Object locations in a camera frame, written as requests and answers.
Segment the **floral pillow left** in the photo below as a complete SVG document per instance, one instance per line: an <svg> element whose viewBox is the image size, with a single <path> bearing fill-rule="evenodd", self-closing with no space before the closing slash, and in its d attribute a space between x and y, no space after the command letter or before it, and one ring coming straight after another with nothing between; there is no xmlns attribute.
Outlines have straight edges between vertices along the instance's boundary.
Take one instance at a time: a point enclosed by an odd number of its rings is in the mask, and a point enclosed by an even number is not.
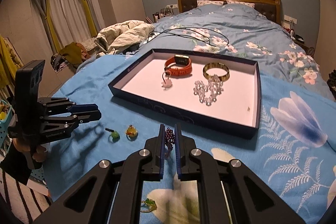
<svg viewBox="0 0 336 224"><path fill-rule="evenodd" d="M224 5L223 1L210 1L210 0L197 0L197 6L201 7L204 5L217 5L217 6L222 6Z"/></svg>

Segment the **white and yellow curtains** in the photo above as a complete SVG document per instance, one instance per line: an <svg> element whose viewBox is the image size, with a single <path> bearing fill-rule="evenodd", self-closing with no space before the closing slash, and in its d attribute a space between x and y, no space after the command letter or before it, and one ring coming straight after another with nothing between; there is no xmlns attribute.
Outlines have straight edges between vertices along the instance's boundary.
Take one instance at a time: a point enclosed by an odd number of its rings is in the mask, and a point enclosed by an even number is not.
<svg viewBox="0 0 336 224"><path fill-rule="evenodd" d="M96 48L94 39L105 27L98 0L30 0L37 29L51 53L59 53L75 42L87 51Z"/></svg>

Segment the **light blue floral blanket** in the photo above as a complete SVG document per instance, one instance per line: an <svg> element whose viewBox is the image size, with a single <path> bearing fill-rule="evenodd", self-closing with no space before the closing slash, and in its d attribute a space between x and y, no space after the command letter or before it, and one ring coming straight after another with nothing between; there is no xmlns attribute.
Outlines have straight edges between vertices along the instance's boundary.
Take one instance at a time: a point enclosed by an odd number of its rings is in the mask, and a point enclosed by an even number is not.
<svg viewBox="0 0 336 224"><path fill-rule="evenodd" d="M56 93L95 103L101 119L51 143L43 166L53 200L100 160L117 162L142 149L159 126L177 120L113 96L108 84L137 57L104 56L86 65ZM227 161L240 159L307 223L317 223L335 195L335 102L297 85L261 75L261 122L251 139L181 121L197 147Z"/></svg>

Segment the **brown clothes heap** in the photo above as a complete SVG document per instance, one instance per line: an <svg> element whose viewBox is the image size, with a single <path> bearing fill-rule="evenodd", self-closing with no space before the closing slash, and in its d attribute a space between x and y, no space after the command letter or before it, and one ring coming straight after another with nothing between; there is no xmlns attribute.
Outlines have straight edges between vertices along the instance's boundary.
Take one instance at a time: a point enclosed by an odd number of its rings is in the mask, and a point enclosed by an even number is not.
<svg viewBox="0 0 336 224"><path fill-rule="evenodd" d="M78 67L91 56L81 43L72 42L60 50L59 53L55 53L51 57L51 66L55 73L58 73L65 67L71 69L78 69Z"/></svg>

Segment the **beige crumpled jacket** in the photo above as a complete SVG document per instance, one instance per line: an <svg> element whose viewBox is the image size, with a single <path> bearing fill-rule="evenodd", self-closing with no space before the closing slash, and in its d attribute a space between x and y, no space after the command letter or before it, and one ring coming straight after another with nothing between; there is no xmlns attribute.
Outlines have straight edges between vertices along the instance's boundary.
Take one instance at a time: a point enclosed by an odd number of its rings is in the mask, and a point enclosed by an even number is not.
<svg viewBox="0 0 336 224"><path fill-rule="evenodd" d="M155 26L141 20L127 20L100 30L94 42L105 54L116 55L147 40Z"/></svg>

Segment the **grey-blue floral duvet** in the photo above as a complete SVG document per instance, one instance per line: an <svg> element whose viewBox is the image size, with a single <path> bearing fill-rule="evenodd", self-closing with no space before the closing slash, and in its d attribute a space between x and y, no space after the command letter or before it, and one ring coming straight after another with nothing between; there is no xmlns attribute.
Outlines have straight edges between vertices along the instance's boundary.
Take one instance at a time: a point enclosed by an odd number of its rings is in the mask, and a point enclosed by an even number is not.
<svg viewBox="0 0 336 224"><path fill-rule="evenodd" d="M154 48L254 60L266 74L334 99L313 57L282 26L245 5L204 5L163 18L138 54Z"/></svg>

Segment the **dark blue shallow box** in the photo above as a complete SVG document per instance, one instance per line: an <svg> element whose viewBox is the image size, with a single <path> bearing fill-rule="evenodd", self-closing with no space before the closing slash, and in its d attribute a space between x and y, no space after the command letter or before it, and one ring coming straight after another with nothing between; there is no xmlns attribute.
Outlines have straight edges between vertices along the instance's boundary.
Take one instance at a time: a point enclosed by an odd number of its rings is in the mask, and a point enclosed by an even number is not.
<svg viewBox="0 0 336 224"><path fill-rule="evenodd" d="M175 55L191 59L188 76L171 78L172 86L163 87L165 62ZM230 78L223 83L222 93L210 106L201 103L194 93L196 81L207 80L203 67L221 63L228 67ZM152 49L127 65L109 85L116 98L166 114L180 121L252 139L260 123L261 80L256 61L212 53Z"/></svg>

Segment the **floral pillow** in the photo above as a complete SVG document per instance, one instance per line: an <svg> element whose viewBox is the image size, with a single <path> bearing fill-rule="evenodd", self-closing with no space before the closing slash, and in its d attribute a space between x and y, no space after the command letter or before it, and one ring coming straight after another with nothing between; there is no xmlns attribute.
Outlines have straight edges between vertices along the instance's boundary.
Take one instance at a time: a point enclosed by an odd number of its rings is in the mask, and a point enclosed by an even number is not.
<svg viewBox="0 0 336 224"><path fill-rule="evenodd" d="M232 1L232 0L226 0L228 4L239 4L239 5L245 5L251 8L255 8L255 4L251 2L243 2L243 1Z"/></svg>
<svg viewBox="0 0 336 224"><path fill-rule="evenodd" d="M197 0L197 6L201 7L204 5L217 5L217 6L222 6L224 5L223 1L210 1L210 0Z"/></svg>

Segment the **orange smart watch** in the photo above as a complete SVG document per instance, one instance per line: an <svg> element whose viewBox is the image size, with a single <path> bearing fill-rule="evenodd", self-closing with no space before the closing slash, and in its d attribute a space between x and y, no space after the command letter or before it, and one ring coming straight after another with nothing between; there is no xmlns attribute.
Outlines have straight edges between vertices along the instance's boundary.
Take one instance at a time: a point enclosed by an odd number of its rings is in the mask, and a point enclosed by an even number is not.
<svg viewBox="0 0 336 224"><path fill-rule="evenodd" d="M191 59L185 55L174 55L165 62L164 71L166 76L187 76L193 70Z"/></svg>

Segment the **floral pillow right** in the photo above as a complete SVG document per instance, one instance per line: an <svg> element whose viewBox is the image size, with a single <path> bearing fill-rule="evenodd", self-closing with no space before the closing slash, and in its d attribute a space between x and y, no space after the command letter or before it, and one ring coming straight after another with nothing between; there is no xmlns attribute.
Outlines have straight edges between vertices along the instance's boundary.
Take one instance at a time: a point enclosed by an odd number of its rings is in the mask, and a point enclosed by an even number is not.
<svg viewBox="0 0 336 224"><path fill-rule="evenodd" d="M239 4L239 5L245 5L251 8L255 8L255 4L251 2L243 2L243 1L232 1L232 0L226 0L228 4Z"/></svg>

